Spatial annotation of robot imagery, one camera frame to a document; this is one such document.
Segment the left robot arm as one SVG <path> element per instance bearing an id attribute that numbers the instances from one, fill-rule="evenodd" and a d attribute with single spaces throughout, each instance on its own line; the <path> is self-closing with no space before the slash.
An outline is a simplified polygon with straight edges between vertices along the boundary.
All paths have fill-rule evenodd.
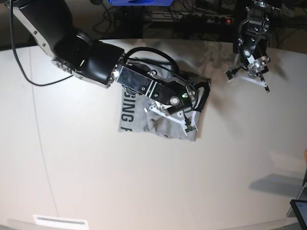
<path id="1" fill-rule="evenodd" d="M 280 10 L 281 0 L 244 0 L 235 18 L 233 52 L 240 59 L 238 68 L 252 79 L 262 78 L 271 61 L 266 53 L 269 37 L 274 33 L 272 13 Z"/>

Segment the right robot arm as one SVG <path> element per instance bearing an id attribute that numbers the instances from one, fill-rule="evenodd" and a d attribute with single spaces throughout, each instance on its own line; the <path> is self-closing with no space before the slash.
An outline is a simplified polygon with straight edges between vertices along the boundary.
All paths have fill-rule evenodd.
<path id="1" fill-rule="evenodd" d="M 17 18 L 32 34 L 55 66 L 88 82 L 109 87 L 114 81 L 130 93 L 145 96 L 174 114 L 190 109 L 201 112 L 210 93 L 208 80 L 198 83 L 182 75 L 177 63 L 164 52 L 137 47 L 129 52 L 93 39 L 73 25 L 72 15 L 63 0 L 6 0 L 10 20 Z M 158 54 L 169 61 L 170 78 L 142 69 L 143 60 L 130 56 L 139 51 Z"/>

